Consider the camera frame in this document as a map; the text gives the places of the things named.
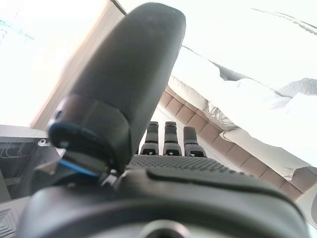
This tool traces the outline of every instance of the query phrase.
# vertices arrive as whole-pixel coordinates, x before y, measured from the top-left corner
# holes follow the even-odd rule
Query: white blanket
[[[215,65],[183,49],[172,74],[253,138],[317,166],[317,96],[290,99],[251,79],[224,81]]]

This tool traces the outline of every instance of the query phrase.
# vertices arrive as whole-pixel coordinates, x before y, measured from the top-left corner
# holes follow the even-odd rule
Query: screw hole
[[[56,114],[55,119],[59,119],[60,116],[61,116],[61,113],[62,113],[62,111],[59,111],[59,112]]]

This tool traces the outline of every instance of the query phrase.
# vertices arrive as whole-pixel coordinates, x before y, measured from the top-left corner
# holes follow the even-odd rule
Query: tufted upholstery
[[[297,169],[293,179],[287,181],[237,144],[223,140],[219,136],[222,132],[221,128],[212,123],[202,111],[175,94],[168,86],[159,104],[184,125],[193,126],[200,138],[243,172],[279,188],[293,200],[298,199],[317,182],[317,175],[306,167]]]

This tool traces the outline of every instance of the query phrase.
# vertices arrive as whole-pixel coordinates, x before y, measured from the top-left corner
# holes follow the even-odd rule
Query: blue cable
[[[82,167],[80,167],[78,165],[72,164],[72,163],[70,163],[70,162],[68,162],[66,160],[60,160],[59,163],[61,165],[63,165],[63,166],[66,166],[66,167],[72,169],[72,170],[75,170],[75,171],[77,171],[79,173],[90,175],[90,176],[93,176],[93,177],[98,177],[98,174],[93,173],[93,172],[91,172],[91,171],[89,171],[87,169],[84,169],[84,168],[82,168]]]

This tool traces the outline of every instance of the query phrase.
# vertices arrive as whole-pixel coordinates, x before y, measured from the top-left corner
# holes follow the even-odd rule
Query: gray surface
[[[317,80],[312,78],[303,78],[299,81],[290,82],[288,85],[277,91],[282,95],[290,97],[294,97],[297,93],[317,95]]]

